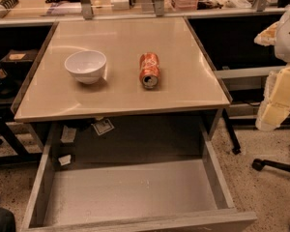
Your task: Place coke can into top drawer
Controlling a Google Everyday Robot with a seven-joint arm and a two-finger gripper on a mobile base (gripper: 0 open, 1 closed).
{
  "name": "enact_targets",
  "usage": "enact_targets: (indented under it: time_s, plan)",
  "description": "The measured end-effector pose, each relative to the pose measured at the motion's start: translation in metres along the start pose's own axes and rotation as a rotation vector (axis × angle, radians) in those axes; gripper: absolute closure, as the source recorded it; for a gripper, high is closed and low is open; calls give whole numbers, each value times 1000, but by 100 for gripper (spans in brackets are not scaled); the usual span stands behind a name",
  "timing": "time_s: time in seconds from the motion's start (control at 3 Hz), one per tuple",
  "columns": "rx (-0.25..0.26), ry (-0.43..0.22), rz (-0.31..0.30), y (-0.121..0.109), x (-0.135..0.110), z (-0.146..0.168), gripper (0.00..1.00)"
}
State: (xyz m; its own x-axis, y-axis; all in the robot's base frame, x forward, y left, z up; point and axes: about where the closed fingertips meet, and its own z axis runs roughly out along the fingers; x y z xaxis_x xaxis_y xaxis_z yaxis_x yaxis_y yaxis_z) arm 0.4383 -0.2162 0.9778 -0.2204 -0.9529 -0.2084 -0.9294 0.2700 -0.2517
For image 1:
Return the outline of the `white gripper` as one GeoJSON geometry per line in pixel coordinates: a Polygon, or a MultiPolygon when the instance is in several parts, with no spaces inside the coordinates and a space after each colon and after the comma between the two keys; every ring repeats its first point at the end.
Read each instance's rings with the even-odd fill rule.
{"type": "MultiPolygon", "coordinates": [[[[254,42],[259,45],[275,46],[275,57],[290,63],[290,7],[275,22],[259,33],[254,42]]],[[[261,101],[256,128],[273,131],[280,127],[290,114],[290,64],[279,72],[272,71],[266,79],[264,100],[261,101]]]]}

